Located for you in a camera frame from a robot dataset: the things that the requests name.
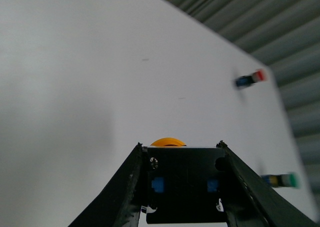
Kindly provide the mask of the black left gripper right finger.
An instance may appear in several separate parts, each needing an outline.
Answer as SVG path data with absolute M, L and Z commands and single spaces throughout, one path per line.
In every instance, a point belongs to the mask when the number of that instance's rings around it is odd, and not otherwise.
M 280 196 L 223 141 L 225 156 L 218 162 L 219 187 L 229 227 L 316 227 L 318 224 Z

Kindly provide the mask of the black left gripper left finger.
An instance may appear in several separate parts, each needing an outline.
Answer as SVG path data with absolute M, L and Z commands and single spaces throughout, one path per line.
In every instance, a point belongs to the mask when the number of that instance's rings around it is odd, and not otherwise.
M 71 227 L 137 227 L 143 204 L 143 146 L 138 143 Z

